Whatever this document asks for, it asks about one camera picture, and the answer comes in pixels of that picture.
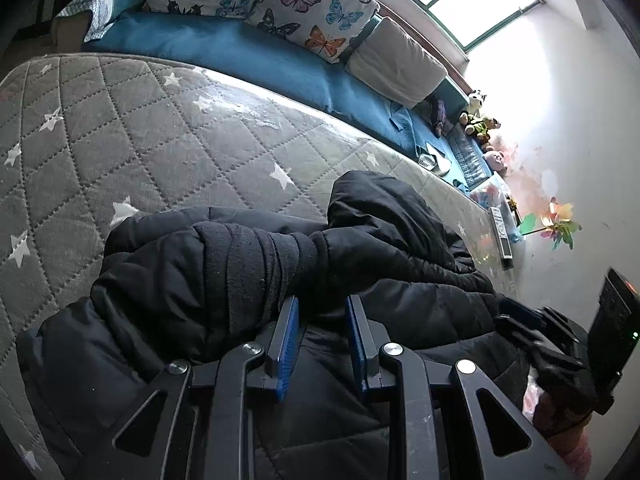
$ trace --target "window frame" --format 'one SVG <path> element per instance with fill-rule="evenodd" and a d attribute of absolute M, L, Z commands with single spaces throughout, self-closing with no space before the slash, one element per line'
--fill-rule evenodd
<path fill-rule="evenodd" d="M 486 31 L 484 34 L 481 34 L 480 36 L 475 38 L 475 40 L 473 40 L 468 45 L 463 45 L 462 43 L 460 43 L 458 38 L 456 38 L 455 35 L 447 28 L 447 26 L 444 23 L 442 23 L 436 17 L 435 14 L 433 14 L 431 12 L 431 10 L 430 10 L 431 7 L 433 7 L 440 0 L 431 0 L 428 4 L 424 4 L 421 0 L 411 0 L 411 1 L 414 2 L 416 5 L 418 5 L 435 23 L 437 23 L 437 25 L 444 31 L 444 33 L 449 37 L 449 39 L 453 43 L 455 43 L 458 46 L 458 48 L 462 52 L 464 52 L 465 54 L 468 54 L 469 51 L 471 51 L 473 48 L 478 46 L 484 40 L 487 40 L 489 37 L 494 35 L 496 32 L 498 32 L 502 28 L 504 28 L 507 25 L 509 25 L 513 20 L 516 20 L 517 18 L 519 18 L 520 16 L 522 16 L 526 12 L 529 12 L 535 6 L 543 3 L 543 0 L 536 0 L 534 3 L 530 4 L 529 6 L 525 7 L 524 9 L 519 9 L 516 12 L 514 12 L 513 14 L 511 14 L 510 16 L 507 16 L 500 23 L 497 23 L 492 28 L 490 28 L 488 31 Z"/>

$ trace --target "silver bolt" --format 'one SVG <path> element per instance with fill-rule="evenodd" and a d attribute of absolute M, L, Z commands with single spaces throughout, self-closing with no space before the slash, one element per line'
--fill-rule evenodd
<path fill-rule="evenodd" d="M 252 341 L 251 343 L 244 343 L 242 345 L 242 351 L 245 354 L 258 355 L 260 352 L 262 352 L 262 346 L 260 346 L 259 343 Z"/>
<path fill-rule="evenodd" d="M 398 343 L 387 343 L 382 347 L 382 349 L 385 351 L 385 354 L 388 355 L 400 355 L 403 350 L 402 345 L 399 345 Z"/>
<path fill-rule="evenodd" d="M 189 363 L 187 361 L 183 361 L 182 359 L 178 359 L 169 363 L 166 369 L 170 374 L 180 375 L 185 373 L 189 369 Z"/>
<path fill-rule="evenodd" d="M 469 375 L 476 371 L 476 363 L 469 359 L 460 359 L 456 363 L 456 368 L 461 374 Z"/>

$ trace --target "bed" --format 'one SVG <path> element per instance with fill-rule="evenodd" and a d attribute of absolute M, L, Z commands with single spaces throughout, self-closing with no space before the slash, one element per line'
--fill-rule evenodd
<path fill-rule="evenodd" d="M 87 293 L 111 228 L 193 205 L 323 219 L 349 170 L 411 184 L 515 295 L 488 214 L 317 110 L 201 67 L 117 54 L 31 59 L 0 84 L 0 423 L 37 478 L 61 478 L 24 395 L 15 335 Z"/>

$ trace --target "toy pinwheel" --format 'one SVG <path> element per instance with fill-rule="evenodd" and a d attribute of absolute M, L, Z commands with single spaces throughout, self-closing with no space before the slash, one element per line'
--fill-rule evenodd
<path fill-rule="evenodd" d="M 539 232 L 543 238 L 551 238 L 554 241 L 554 249 L 558 248 L 560 242 L 573 249 L 574 233 L 582 230 L 582 226 L 572 220 L 573 208 L 573 204 L 559 204 L 556 197 L 553 197 L 549 202 L 549 211 L 540 216 L 543 227 L 532 230 L 536 225 L 536 216 L 530 213 L 522 219 L 520 232 L 523 235 Z"/>

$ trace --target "black jacket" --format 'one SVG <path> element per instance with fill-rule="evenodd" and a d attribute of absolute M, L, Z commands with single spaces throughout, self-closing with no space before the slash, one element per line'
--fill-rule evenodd
<path fill-rule="evenodd" d="M 529 369 L 494 332 L 497 296 L 414 190 L 340 177 L 328 225 L 199 207 L 131 218 L 109 236 L 90 296 L 18 338 L 26 391 L 67 475 L 168 362 L 219 359 L 260 338 L 284 298 L 305 331 L 284 402 L 255 413 L 259 479 L 386 478 L 388 414 L 356 396 L 343 300 L 425 358 L 470 358 L 521 405 Z"/>

